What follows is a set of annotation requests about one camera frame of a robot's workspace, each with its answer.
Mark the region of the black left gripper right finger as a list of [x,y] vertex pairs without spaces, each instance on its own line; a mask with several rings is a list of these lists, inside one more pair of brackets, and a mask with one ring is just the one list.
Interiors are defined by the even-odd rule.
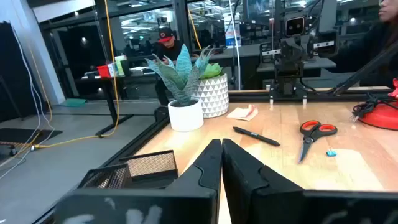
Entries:
[[397,223],[397,194],[306,190],[224,139],[223,183],[232,223]]

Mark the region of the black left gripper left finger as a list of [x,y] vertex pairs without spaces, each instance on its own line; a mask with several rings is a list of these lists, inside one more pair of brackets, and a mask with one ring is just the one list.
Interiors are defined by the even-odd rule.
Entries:
[[213,139],[164,189],[77,189],[58,203],[57,223],[217,223],[222,145]]

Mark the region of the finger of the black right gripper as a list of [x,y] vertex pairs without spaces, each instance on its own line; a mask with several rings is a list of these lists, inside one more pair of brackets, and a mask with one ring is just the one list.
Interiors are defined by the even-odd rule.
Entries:
[[295,43],[294,39],[284,39],[280,43],[281,50],[281,61],[282,62],[293,62],[294,61],[294,48],[292,44]]
[[297,44],[296,46],[296,62],[304,62],[308,59],[308,53],[307,53],[307,46],[308,43],[310,42],[309,37],[296,37],[295,38],[295,43]]

